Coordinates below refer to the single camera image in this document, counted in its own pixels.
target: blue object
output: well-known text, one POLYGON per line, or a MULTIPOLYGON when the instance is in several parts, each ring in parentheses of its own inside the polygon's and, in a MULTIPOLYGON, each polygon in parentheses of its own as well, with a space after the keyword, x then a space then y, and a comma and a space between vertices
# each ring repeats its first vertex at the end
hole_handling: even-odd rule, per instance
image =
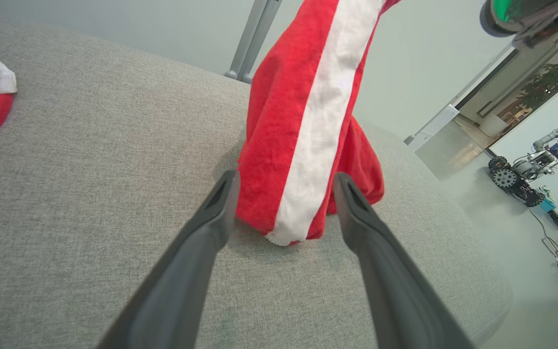
POLYGON ((545 199, 544 201, 542 201, 542 203, 540 204, 541 208, 544 208, 544 210, 546 212, 550 212, 552 211, 556 206, 551 203, 548 199, 545 199))

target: doorway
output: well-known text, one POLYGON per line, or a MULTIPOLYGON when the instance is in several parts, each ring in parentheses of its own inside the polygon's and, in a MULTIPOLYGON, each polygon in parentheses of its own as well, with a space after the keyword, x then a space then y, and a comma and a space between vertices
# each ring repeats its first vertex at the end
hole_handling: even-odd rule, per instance
POLYGON ((558 92, 558 37, 514 49, 458 103, 454 121, 489 148, 558 92))

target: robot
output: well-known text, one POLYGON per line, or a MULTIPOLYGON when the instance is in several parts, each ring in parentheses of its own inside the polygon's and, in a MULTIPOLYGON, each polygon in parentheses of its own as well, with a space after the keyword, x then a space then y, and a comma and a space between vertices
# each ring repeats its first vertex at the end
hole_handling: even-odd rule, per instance
POLYGON ((494 183, 525 201, 528 207, 537 206, 545 199, 544 193, 536 192, 529 182, 543 175, 554 175, 554 170, 558 170, 558 129, 535 141, 533 147, 534 153, 516 159, 513 164, 505 157, 495 157, 488 163, 494 183))

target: green plant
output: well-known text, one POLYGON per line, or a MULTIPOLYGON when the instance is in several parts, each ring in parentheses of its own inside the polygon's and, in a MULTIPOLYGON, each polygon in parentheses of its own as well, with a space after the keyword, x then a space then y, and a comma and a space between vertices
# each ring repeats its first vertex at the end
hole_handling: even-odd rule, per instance
POLYGON ((544 64, 544 72, 528 78, 518 101, 525 108, 537 109, 558 92, 558 64, 544 64))

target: white plant pot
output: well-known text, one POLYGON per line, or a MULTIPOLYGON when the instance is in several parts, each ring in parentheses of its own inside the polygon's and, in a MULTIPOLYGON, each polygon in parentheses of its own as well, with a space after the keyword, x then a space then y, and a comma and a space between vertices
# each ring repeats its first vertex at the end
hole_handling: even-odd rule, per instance
POLYGON ((502 121, 495 113, 489 113, 483 118, 483 122, 479 126, 479 129, 488 137, 493 137, 507 126, 509 126, 507 122, 502 121))

